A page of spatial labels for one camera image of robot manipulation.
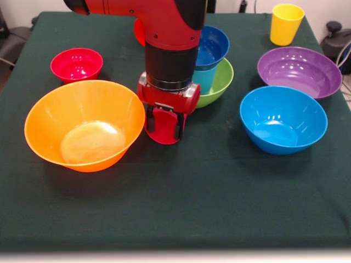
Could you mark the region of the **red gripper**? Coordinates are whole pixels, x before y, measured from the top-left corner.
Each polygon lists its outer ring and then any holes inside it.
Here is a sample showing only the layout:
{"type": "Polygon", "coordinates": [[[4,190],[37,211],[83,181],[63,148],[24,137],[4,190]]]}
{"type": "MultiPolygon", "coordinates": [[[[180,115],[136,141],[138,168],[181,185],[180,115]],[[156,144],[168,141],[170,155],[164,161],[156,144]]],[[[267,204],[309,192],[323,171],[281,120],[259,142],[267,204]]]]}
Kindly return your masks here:
{"type": "Polygon", "coordinates": [[[201,86],[192,83],[188,88],[179,92],[166,92],[150,85],[138,83],[137,95],[139,99],[148,104],[147,129],[154,129],[153,106],[162,106],[177,112],[177,123],[174,129],[174,139],[181,140],[184,130],[184,114],[190,115],[196,109],[200,98],[201,86]]]}

